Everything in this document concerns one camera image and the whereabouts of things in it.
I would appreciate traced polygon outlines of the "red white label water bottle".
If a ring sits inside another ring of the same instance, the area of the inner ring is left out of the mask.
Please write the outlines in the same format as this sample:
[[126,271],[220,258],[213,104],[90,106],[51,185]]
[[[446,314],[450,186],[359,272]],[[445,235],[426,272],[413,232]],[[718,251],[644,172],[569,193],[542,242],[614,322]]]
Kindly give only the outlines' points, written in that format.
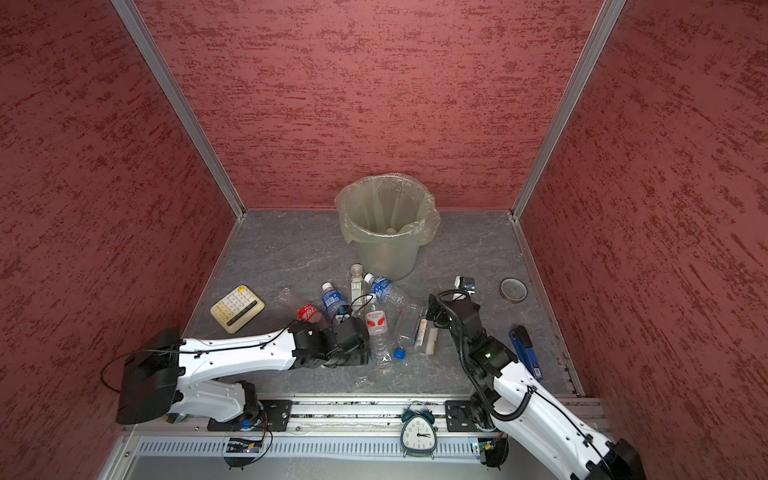
[[393,346],[386,313],[374,307],[365,314],[369,334],[370,356],[378,369],[389,369],[393,363]]

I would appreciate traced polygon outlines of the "yellow label white bottle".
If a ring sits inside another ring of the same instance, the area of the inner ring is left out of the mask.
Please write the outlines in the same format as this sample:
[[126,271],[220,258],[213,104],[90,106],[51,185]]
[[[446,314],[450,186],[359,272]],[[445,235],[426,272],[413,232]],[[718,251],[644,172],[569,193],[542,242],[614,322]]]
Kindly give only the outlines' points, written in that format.
[[421,309],[413,337],[413,346],[417,355],[432,356],[437,349],[440,330],[427,318],[427,308]]

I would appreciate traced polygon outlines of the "red label cola bottle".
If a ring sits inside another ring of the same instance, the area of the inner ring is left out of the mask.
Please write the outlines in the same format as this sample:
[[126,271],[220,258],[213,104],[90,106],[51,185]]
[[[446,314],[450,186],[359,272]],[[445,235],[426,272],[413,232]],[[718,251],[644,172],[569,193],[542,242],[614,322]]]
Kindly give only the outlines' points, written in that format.
[[320,328],[328,326],[324,314],[309,301],[296,294],[291,288],[282,288],[278,293],[277,300],[294,320],[312,323]]

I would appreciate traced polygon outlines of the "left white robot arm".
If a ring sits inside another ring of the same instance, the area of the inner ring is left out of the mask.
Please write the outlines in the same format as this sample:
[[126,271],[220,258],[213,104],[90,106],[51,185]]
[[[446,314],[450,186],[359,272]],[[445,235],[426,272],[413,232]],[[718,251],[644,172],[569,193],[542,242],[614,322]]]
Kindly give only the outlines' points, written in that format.
[[204,417],[239,429],[259,416],[256,389],[226,378],[260,371],[359,366],[369,360],[366,323],[336,326],[294,320],[257,336],[181,338],[174,329],[124,355],[116,422],[136,425],[166,414]]

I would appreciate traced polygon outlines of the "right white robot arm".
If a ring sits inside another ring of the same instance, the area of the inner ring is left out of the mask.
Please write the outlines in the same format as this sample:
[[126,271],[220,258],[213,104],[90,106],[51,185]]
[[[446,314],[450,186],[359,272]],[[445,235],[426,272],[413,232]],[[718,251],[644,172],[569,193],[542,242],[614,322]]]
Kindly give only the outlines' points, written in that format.
[[462,370],[492,427],[514,439],[558,479],[644,479],[639,453],[591,428],[486,333],[480,305],[461,289],[431,294],[427,319],[450,332]]

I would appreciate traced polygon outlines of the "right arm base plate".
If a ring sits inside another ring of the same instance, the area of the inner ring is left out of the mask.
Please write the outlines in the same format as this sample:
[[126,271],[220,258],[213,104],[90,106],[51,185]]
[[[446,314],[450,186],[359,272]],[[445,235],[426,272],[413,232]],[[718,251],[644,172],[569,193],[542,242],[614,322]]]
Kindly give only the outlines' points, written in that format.
[[477,400],[449,400],[445,402],[446,427],[449,432],[493,432],[496,430],[491,416]]

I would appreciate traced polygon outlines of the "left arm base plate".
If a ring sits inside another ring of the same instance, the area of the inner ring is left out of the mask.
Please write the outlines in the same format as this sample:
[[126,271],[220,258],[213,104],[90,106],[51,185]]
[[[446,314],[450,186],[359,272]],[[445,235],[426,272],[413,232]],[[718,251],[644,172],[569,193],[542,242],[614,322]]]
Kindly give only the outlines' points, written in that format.
[[210,432],[283,432],[287,428],[293,403],[290,400],[265,400],[246,405],[244,412],[232,420],[218,422],[210,419]]

